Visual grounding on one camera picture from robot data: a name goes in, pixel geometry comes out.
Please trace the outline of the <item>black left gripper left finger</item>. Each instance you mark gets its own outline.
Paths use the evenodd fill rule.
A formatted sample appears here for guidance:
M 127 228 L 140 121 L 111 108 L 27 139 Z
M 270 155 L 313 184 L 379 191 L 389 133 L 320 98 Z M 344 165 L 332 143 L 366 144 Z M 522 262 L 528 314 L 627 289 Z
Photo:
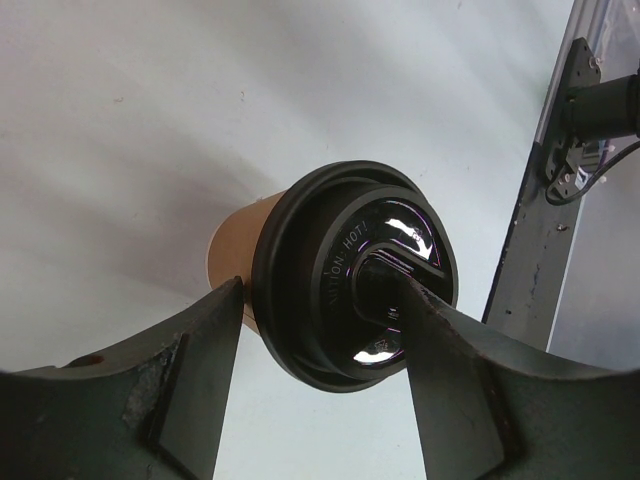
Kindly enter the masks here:
M 209 479 L 243 316 L 225 282 L 63 367 L 1 376 L 5 479 Z

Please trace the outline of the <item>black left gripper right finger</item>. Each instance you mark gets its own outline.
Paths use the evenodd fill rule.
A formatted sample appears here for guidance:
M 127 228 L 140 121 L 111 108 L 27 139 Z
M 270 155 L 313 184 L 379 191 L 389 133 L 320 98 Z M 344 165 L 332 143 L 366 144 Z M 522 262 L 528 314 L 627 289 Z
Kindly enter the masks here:
M 535 349 L 413 281 L 400 323 L 430 479 L 635 479 L 639 374 Z

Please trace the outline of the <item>single brown paper cup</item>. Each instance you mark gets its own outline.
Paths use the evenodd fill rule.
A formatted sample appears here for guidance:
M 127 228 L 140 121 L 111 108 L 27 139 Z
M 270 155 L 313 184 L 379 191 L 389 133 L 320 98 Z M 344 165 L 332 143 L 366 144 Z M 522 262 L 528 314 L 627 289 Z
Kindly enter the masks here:
M 284 195 L 260 199 L 229 215 L 214 232 L 206 254 L 206 274 L 212 290 L 240 277 L 243 283 L 243 324 L 259 333 L 251 304 L 251 272 L 258 240 L 273 208 Z

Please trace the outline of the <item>single black cup lid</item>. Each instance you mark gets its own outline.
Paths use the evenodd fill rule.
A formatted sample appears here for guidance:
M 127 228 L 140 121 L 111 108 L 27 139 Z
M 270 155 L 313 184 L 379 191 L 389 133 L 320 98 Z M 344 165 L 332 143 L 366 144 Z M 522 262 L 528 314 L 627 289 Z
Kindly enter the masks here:
M 297 181 L 268 214 L 251 305 L 288 374 L 351 393 L 405 366 L 398 287 L 406 278 L 456 304 L 458 269 L 443 223 L 399 170 L 337 162 Z

